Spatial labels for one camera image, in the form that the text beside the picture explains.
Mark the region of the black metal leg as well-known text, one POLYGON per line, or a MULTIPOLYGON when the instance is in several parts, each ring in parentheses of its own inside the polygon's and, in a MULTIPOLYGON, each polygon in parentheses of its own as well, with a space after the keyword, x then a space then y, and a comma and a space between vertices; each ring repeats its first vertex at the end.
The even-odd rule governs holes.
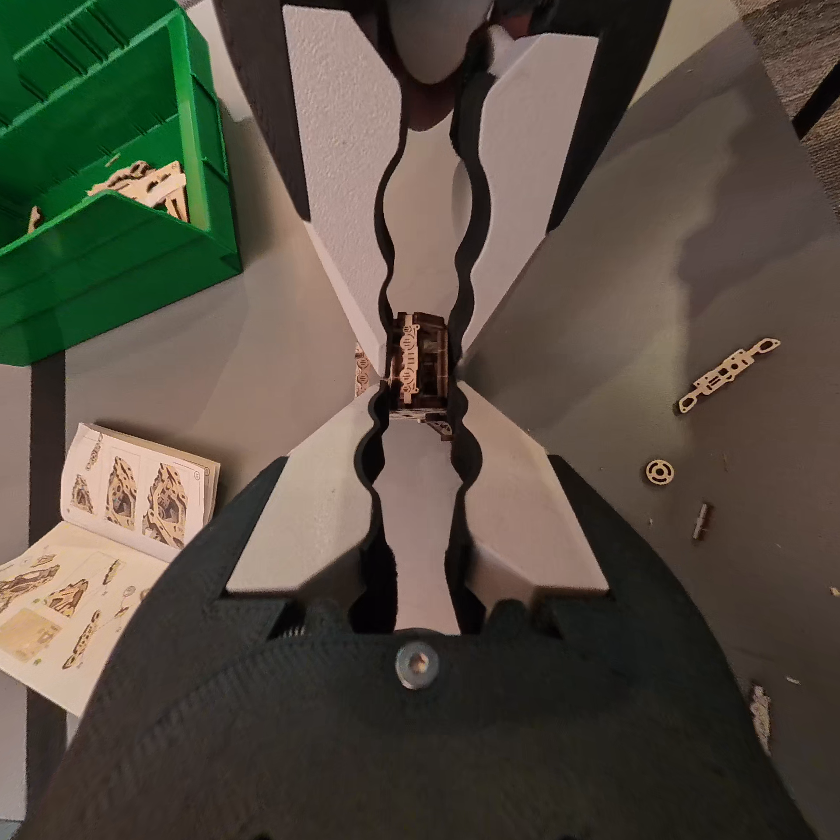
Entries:
POLYGON ((839 98, 839 71, 838 61, 793 117, 791 126, 798 140, 807 136, 839 98))

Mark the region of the white instruction booklet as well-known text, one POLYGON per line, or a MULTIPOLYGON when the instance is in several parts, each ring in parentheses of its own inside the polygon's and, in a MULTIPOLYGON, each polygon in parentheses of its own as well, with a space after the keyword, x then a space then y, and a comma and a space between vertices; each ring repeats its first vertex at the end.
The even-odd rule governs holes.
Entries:
POLYGON ((79 423, 59 523, 2 566, 2 672, 80 718, 138 607, 214 515, 220 470, 79 423))

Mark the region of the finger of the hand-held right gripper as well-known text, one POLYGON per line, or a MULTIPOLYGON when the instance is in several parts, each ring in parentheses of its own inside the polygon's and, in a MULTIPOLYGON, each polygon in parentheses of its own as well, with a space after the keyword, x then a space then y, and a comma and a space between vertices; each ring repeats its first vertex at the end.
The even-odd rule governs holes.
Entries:
POLYGON ((458 295, 449 345, 462 364, 545 238, 599 38, 513 38, 489 26, 455 110, 458 295))
POLYGON ((385 374, 393 267, 384 186, 402 156, 400 83, 349 12, 282 11, 309 205, 305 227, 353 333, 385 374))

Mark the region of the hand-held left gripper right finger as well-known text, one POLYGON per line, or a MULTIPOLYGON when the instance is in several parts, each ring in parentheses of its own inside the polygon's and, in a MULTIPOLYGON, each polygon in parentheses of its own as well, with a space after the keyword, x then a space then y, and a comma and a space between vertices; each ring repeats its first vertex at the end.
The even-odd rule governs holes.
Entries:
POLYGON ((547 451, 463 382, 450 386, 448 420, 460 479, 448 543, 453 600, 607 593, 547 451))

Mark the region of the pale wooden parts assembly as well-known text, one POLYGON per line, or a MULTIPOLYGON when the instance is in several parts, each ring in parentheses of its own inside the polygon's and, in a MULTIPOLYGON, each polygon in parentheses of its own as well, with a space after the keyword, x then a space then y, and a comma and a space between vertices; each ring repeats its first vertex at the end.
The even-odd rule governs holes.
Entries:
POLYGON ((153 166, 137 160, 114 171, 106 166, 79 171, 47 187, 30 206, 2 205, 2 217, 16 235, 30 235, 103 194, 120 195, 191 223, 187 179, 179 161, 153 166))

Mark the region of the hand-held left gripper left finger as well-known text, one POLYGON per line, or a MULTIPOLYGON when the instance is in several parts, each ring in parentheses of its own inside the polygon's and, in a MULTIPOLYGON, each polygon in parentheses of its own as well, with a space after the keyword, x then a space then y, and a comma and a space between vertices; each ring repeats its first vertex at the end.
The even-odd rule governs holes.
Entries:
POLYGON ((389 590, 389 546, 375 489, 387 426, 386 389, 372 385, 289 453, 228 593, 356 601, 389 590))

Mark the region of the ornamented wooden bumper strip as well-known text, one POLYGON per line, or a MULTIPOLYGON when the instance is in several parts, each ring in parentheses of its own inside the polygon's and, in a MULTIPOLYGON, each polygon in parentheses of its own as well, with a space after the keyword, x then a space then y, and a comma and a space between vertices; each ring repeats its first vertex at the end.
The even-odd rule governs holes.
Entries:
POLYGON ((417 386, 419 368, 418 332, 419 324, 414 321, 414 315, 405 313, 402 336, 399 341, 401 360, 398 372, 398 379, 401 383, 400 394, 405 406, 410 406, 414 396, 419 393, 417 386))

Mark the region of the wooden model car chassis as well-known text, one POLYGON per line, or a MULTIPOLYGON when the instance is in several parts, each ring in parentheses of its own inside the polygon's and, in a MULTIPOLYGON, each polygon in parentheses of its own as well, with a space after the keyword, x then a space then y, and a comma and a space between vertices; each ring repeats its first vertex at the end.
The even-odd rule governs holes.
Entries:
POLYGON ((449 442, 454 433, 448 421, 448 330, 442 317, 423 313, 400 311, 392 320, 389 352, 391 365, 385 375, 388 385, 389 411, 394 418, 411 420, 430 426, 443 441, 449 442), (419 324, 419 368, 417 393, 410 406, 405 406, 400 394, 398 379, 404 314, 412 313, 419 324))

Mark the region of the long holed wooden strip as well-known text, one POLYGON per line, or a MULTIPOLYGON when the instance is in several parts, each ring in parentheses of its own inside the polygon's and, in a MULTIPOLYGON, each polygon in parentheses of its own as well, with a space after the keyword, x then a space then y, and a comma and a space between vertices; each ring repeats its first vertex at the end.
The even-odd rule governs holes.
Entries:
POLYGON ((680 397, 675 403, 676 412, 687 414, 701 397, 710 396, 723 386, 733 382, 754 363, 757 357, 771 353, 780 346, 780 340, 764 338, 748 349, 735 350, 713 369, 692 383, 688 393, 680 397))

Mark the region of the green plastic bin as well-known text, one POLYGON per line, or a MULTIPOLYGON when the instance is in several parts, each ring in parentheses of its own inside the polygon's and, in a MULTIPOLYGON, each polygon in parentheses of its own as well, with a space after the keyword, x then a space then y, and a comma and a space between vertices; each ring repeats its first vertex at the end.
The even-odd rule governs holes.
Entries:
POLYGON ((2 205, 77 172, 179 161, 191 223, 87 199, 2 217, 2 363, 26 366, 241 272, 211 55, 177 2, 2 2, 2 205))

